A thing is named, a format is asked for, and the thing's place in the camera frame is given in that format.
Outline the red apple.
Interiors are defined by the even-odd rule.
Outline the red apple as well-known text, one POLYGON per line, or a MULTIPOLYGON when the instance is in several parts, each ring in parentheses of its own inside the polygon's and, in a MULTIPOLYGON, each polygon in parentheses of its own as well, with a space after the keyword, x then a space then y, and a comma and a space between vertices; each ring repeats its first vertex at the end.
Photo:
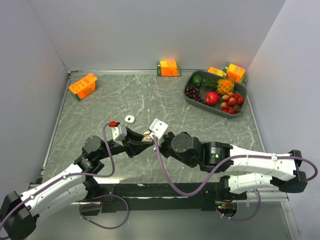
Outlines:
POLYGON ((204 100, 205 100, 207 105, 215 106, 216 104, 219 103, 220 96, 216 92, 210 91, 205 95, 204 100))

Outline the pink earbud charging case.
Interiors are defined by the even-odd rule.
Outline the pink earbud charging case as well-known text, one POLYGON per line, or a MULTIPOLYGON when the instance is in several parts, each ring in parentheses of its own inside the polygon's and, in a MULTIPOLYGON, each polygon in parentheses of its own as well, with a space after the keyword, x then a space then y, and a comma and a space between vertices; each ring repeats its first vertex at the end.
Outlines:
POLYGON ((152 143, 154 140, 151 136, 151 132, 150 131, 145 131, 143 133, 143 138, 141 140, 142 142, 146 142, 146 143, 152 143))

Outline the red lychee bunch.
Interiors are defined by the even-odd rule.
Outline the red lychee bunch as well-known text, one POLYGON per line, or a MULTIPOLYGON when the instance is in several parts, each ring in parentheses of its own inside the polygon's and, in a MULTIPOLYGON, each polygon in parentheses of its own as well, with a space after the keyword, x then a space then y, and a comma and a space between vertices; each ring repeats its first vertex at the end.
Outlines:
POLYGON ((242 113, 242 106, 245 98, 239 93, 230 92, 221 97, 222 103, 220 104, 221 111, 231 115, 242 113))

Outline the orange juice carton middle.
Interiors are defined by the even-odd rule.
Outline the orange juice carton middle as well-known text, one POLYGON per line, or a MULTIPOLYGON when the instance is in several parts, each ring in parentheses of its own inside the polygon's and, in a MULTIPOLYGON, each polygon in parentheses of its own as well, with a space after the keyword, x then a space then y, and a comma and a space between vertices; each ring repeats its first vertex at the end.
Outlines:
POLYGON ((158 77, 179 77, 182 75, 176 61, 157 61, 156 73, 158 77))

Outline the orange juice carton right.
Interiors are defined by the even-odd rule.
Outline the orange juice carton right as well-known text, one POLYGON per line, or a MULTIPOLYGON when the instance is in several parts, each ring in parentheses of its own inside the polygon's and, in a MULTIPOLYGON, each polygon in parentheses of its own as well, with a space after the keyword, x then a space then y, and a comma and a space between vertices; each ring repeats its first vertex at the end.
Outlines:
POLYGON ((246 84, 246 70, 244 68, 228 62, 222 71, 226 73, 228 79, 243 85, 246 84))

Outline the white earbud charging case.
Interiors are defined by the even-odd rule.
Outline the white earbud charging case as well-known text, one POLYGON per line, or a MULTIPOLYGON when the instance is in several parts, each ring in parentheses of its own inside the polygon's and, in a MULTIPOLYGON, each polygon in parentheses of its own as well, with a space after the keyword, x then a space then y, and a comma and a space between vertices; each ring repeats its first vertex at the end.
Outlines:
POLYGON ((133 115, 126 115, 124 120, 128 124, 134 124, 136 121, 136 118, 133 115))

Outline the green lime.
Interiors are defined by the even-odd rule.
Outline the green lime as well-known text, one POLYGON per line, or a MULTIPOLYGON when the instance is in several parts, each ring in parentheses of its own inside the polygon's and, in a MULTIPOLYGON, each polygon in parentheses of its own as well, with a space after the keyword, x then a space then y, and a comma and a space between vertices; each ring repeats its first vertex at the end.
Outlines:
POLYGON ((192 77, 193 86, 199 88, 202 85, 202 83, 203 83, 203 79, 200 75, 197 74, 192 77))

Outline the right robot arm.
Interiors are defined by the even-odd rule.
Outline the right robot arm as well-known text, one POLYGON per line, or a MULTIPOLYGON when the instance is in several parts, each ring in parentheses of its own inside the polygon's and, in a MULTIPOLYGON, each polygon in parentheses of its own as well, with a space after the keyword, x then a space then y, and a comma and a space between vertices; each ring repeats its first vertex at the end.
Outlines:
POLYGON ((308 179, 299 169, 302 158, 293 152, 285 154, 251 151, 216 141, 200 142, 188 133, 169 133, 159 143, 151 135, 158 158, 172 157, 181 163, 207 172, 208 181, 215 173, 224 173, 218 193, 230 199, 253 189, 277 187, 284 193, 302 193, 308 179))

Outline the orange juice carton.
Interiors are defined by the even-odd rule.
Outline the orange juice carton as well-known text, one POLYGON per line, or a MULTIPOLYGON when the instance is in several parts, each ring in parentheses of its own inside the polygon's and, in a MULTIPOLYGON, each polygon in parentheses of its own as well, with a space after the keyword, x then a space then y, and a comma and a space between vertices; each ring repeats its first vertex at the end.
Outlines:
POLYGON ((82 79, 71 84, 68 87, 68 90, 78 101, 81 101, 96 90, 97 79, 98 78, 93 73, 89 73, 82 79))
POLYGON ((176 61, 157 61, 156 73, 158 77, 179 77, 182 75, 176 61))
POLYGON ((228 79, 243 85, 246 84, 246 70, 244 68, 228 62, 222 71, 226 73, 228 79))

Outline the dark grape bunch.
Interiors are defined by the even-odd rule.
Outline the dark grape bunch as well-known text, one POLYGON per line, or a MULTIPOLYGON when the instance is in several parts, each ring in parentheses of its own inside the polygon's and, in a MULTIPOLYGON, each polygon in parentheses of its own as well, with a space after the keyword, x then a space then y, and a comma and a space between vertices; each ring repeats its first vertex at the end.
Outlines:
POLYGON ((203 105, 207 105, 207 102, 201 97, 200 90, 196 86, 189 86, 185 89, 185 95, 187 98, 194 100, 203 105))

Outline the dark grey fruit tray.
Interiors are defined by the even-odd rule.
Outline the dark grey fruit tray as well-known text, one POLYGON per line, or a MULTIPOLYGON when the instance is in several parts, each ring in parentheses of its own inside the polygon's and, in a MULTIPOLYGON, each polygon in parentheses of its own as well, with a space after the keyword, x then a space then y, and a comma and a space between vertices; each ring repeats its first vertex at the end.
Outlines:
MULTIPOLYGON (((227 112, 223 112, 220 107, 220 104, 222 103, 222 100, 220 99, 219 102, 214 105, 214 106, 209 106, 209 105, 205 105, 203 103, 200 103, 194 99, 191 99, 187 96, 187 90, 188 88, 190 88, 192 86, 192 80, 193 80, 193 77, 196 76, 196 75, 199 75, 202 80, 205 79, 205 80, 212 80, 213 82, 217 82, 218 79, 219 79, 219 76, 218 75, 214 75, 214 74, 211 74, 209 72, 206 72, 206 71, 202 71, 202 70, 196 70, 194 72, 191 73, 191 75, 188 77, 185 85, 184 85, 184 90, 183 90, 183 97, 185 99, 185 101, 192 105, 192 106, 195 106, 199 109, 202 109, 204 111, 207 111, 209 113, 212 113, 212 114, 216 114, 218 116, 221 116, 221 117, 224 117, 224 118, 227 118, 227 119, 234 119, 234 118, 237 118, 239 116, 241 116, 241 113, 235 113, 235 114, 229 114, 227 112)), ((244 85, 240 84, 240 83, 237 83, 235 82, 235 86, 234 86, 234 90, 235 90, 235 93, 238 93, 240 94, 241 97, 244 97, 244 103, 245 104, 247 102, 247 89, 244 85)), ((206 90, 206 89, 199 89, 199 96, 201 97, 201 99, 204 99, 205 95, 209 92, 209 90, 206 90)))

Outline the orange juice carton left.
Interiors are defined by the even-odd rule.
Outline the orange juice carton left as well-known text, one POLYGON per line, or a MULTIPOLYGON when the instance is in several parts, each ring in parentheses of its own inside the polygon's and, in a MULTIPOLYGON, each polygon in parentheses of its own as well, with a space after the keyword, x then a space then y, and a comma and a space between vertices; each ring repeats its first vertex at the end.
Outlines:
POLYGON ((89 73, 82 79, 71 84, 68 87, 68 90, 78 101, 81 101, 96 90, 97 79, 98 78, 93 73, 89 73))

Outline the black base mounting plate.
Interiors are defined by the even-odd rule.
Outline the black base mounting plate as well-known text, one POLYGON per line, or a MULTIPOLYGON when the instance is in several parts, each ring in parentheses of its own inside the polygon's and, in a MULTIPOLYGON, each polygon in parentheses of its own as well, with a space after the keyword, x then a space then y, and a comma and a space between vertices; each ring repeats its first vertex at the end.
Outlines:
POLYGON ((100 184, 89 192, 84 203, 99 203, 102 213, 126 211, 193 210, 215 211, 219 202, 244 201, 246 193, 233 194, 220 190, 217 182, 209 182, 196 195, 179 195, 168 183, 109 183, 100 184))

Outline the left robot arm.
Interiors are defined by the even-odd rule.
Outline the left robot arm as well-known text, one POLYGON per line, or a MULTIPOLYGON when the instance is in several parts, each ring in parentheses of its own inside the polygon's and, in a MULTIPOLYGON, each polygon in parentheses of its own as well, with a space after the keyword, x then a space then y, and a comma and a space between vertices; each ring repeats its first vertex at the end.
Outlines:
POLYGON ((103 159, 110 159, 111 172, 106 176, 111 177, 115 173, 114 155, 125 152, 132 158, 153 144, 151 131, 139 134, 117 122, 108 125, 112 128, 111 140, 88 137, 81 155, 61 173, 23 193, 12 191, 4 197, 0 228, 7 233, 5 239, 24 240, 36 229, 40 217, 73 202, 95 200, 99 195, 95 178, 105 166, 103 159))

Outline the aluminium rail frame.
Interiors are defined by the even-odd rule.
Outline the aluminium rail frame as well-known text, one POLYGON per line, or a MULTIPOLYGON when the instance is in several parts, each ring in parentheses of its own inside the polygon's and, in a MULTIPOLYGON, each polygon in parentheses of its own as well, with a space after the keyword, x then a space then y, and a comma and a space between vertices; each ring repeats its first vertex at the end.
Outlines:
MULTIPOLYGON (((227 119, 187 103, 183 87, 191 75, 185 71, 179 77, 158 77, 150 71, 100 72, 95 93, 78 101, 68 91, 64 93, 58 118, 44 159, 41 178, 47 181, 67 168, 80 155, 85 139, 102 135, 109 120, 124 121, 127 114, 135 116, 130 128, 146 130, 159 118, 176 134, 186 131, 200 140, 231 143, 249 150, 265 149, 249 101, 241 116, 227 119)), ((139 156, 114 157, 115 173, 110 161, 103 161, 103 178, 99 184, 168 183, 161 170, 157 154, 148 148, 139 156)), ((275 188, 253 190, 239 202, 237 221, 232 223, 231 238, 298 240, 298 232, 289 198, 275 188)))

